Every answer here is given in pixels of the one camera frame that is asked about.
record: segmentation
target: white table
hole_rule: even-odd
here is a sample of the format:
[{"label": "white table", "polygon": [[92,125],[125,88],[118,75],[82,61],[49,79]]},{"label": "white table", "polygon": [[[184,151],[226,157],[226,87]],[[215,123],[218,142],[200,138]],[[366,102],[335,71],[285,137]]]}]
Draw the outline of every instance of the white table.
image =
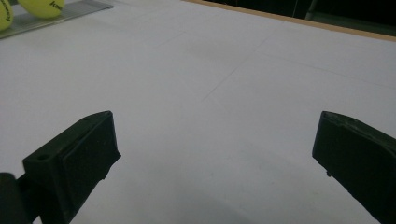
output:
[{"label": "white table", "polygon": [[377,223],[311,157],[320,112],[396,136],[396,43],[178,0],[0,41],[0,170],[89,114],[122,158],[72,223]]}]

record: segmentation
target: tennis ball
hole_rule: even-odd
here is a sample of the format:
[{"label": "tennis ball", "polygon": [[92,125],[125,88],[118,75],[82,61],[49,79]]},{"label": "tennis ball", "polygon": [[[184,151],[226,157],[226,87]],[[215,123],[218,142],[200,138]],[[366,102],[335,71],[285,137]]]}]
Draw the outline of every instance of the tennis ball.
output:
[{"label": "tennis ball", "polygon": [[14,19],[14,13],[8,0],[0,0],[0,31],[6,30]]},{"label": "tennis ball", "polygon": [[18,0],[20,5],[30,14],[49,19],[61,15],[64,0]]}]

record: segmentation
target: yellow tennis ball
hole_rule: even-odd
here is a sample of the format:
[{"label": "yellow tennis ball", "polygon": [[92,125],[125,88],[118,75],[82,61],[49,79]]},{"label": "yellow tennis ball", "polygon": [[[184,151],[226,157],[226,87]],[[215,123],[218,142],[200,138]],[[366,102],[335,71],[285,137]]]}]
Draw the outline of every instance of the yellow tennis ball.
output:
[{"label": "yellow tennis ball", "polygon": [[61,15],[64,0],[18,0],[20,5],[30,14],[43,19]]},{"label": "yellow tennis ball", "polygon": [[14,13],[8,0],[0,0],[0,31],[6,30],[14,19]]}]

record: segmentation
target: black plastic part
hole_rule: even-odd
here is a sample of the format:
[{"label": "black plastic part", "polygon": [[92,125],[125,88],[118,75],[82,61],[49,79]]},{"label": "black plastic part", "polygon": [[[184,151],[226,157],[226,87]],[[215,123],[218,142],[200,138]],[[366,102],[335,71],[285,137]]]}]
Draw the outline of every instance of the black plastic part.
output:
[{"label": "black plastic part", "polygon": [[11,211],[11,205],[19,208],[21,204],[24,211],[16,211],[25,217],[18,217],[21,222],[7,217],[9,222],[0,219],[0,224],[31,223],[37,216],[43,224],[70,223],[119,158],[110,111],[79,120],[26,157],[26,173],[17,182],[8,175],[0,176],[0,196],[6,197],[8,190],[15,192],[7,201],[0,201],[0,218]]},{"label": "black plastic part", "polygon": [[17,180],[8,173],[0,173],[0,223],[28,223]]},{"label": "black plastic part", "polygon": [[313,157],[384,224],[396,223],[396,140],[356,119],[322,112]]}]

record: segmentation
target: white tabletop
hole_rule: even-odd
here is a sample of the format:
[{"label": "white tabletop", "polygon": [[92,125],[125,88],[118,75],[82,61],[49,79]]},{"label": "white tabletop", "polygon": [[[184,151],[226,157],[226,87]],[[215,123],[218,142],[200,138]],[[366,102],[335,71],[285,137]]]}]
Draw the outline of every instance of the white tabletop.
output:
[{"label": "white tabletop", "polygon": [[311,152],[323,110],[396,136],[395,42],[112,4],[0,41],[0,171],[111,110],[122,158],[72,223],[377,223]]}]

